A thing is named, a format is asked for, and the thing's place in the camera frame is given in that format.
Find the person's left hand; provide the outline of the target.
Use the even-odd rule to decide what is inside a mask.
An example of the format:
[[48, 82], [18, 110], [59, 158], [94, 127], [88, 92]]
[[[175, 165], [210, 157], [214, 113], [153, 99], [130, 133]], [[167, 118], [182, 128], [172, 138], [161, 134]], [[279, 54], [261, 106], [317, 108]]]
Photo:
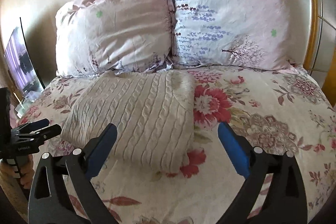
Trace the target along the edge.
[[[31, 184], [33, 182], [34, 173], [33, 170], [34, 162], [33, 162], [33, 156], [28, 155], [28, 161], [25, 165], [21, 167], [21, 178], [20, 178], [20, 184], [23, 186], [24, 189], [30, 189]], [[9, 166], [7, 163], [5, 163], [3, 160], [1, 160], [1, 171], [8, 174], [11, 177], [15, 176], [15, 172], [11, 166]]]

